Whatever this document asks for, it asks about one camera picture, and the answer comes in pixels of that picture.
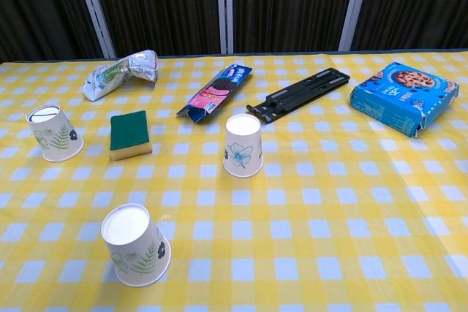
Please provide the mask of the blue flower paper cup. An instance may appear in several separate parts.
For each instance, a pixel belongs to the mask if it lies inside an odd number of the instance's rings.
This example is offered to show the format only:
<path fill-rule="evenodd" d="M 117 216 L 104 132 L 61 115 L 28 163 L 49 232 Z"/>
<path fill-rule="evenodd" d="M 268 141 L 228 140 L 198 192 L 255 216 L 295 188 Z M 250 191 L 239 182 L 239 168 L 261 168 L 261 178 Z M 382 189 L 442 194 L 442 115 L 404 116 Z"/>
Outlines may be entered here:
<path fill-rule="evenodd" d="M 225 126 L 224 168 L 238 178 L 255 175 L 263 165 L 260 121 L 243 113 L 231 116 Z"/>

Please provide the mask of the paper cup with black line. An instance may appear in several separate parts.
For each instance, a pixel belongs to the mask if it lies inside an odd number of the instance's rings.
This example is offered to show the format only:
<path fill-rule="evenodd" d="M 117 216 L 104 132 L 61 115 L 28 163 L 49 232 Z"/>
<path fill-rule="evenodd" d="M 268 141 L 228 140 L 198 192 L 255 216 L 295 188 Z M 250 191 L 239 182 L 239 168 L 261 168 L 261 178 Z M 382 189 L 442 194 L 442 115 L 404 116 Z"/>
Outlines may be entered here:
<path fill-rule="evenodd" d="M 66 161 L 83 149 L 83 138 L 58 105 L 36 107 L 26 120 L 45 160 Z"/>

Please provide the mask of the fern print paper cup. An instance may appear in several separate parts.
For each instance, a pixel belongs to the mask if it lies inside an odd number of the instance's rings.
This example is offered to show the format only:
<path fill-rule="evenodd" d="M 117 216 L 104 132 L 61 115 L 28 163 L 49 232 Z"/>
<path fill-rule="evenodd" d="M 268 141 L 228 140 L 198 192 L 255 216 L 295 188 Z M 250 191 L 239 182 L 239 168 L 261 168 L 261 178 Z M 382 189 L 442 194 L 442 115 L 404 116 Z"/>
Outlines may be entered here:
<path fill-rule="evenodd" d="M 118 280 L 127 286 L 153 284 L 170 266 L 170 243 L 140 204 L 127 203 L 110 211 L 102 222 L 101 236 Z"/>

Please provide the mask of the blue pink cookie sleeve box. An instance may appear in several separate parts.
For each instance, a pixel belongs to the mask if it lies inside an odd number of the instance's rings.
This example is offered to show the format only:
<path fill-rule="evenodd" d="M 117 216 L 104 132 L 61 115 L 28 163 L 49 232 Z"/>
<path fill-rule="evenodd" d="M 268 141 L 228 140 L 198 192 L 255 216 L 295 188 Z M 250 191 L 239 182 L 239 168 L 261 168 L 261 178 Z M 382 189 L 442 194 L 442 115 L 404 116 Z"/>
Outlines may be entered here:
<path fill-rule="evenodd" d="M 176 113 L 177 117 L 187 117 L 199 123 L 217 110 L 232 96 L 251 74 L 252 68 L 231 64 L 219 71 Z"/>

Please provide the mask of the black folding stand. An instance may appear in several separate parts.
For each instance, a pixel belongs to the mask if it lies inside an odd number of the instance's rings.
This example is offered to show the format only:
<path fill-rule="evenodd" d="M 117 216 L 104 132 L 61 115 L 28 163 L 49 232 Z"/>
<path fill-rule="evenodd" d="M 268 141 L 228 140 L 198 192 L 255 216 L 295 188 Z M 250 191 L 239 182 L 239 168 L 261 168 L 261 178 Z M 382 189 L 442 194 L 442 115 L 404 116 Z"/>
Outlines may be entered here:
<path fill-rule="evenodd" d="M 328 68 L 267 95 L 265 101 L 256 106 L 247 105 L 246 108 L 260 121 L 269 124 L 348 84 L 349 80 L 349 75 Z"/>

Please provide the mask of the green and yellow sponge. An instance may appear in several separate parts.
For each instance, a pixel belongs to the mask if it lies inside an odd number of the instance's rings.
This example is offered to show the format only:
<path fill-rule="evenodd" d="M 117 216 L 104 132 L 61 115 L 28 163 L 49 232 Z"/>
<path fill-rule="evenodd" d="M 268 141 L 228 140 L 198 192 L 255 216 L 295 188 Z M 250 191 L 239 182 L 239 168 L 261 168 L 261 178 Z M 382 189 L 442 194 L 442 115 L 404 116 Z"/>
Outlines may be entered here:
<path fill-rule="evenodd" d="M 113 161 L 152 152 L 145 110 L 114 115 L 110 119 L 110 157 Z"/>

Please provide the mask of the crumpled silver snack bag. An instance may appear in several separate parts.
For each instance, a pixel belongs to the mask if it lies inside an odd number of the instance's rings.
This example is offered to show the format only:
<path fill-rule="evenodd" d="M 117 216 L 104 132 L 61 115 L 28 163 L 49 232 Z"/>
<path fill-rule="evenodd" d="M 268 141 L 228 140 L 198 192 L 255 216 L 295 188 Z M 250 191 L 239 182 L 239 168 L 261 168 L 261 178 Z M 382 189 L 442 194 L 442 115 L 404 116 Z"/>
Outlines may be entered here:
<path fill-rule="evenodd" d="M 143 50 L 100 66 L 88 75 L 83 84 L 85 97 L 92 102 L 116 90 L 132 78 L 155 83 L 158 78 L 158 56 L 153 50 Z"/>

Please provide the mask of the blue chocolate chip cookie box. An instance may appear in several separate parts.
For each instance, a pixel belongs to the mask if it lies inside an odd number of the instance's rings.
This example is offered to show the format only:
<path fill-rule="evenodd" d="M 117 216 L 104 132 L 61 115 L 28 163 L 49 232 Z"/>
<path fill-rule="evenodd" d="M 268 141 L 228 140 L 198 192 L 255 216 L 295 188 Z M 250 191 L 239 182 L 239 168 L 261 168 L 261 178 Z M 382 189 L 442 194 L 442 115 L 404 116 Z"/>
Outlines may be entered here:
<path fill-rule="evenodd" d="M 350 105 L 408 137 L 417 137 L 447 110 L 458 92 L 455 81 L 393 62 L 357 85 Z"/>

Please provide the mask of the white partition post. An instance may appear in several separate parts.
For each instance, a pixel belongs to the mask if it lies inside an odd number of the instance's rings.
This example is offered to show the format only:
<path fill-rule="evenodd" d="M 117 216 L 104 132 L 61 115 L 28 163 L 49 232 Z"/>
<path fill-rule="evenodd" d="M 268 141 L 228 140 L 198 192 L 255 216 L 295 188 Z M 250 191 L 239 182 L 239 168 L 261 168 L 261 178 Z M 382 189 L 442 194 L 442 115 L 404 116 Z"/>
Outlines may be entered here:
<path fill-rule="evenodd" d="M 221 54 L 234 53 L 233 0 L 217 0 Z"/>
<path fill-rule="evenodd" d="M 351 50 L 355 29 L 358 23 L 363 0 L 349 0 L 339 40 L 339 52 Z"/>
<path fill-rule="evenodd" d="M 113 41 L 107 27 L 107 21 L 102 9 L 100 0 L 85 0 L 88 8 L 91 22 L 96 33 L 99 46 L 104 58 L 115 58 L 116 52 L 113 46 Z"/>

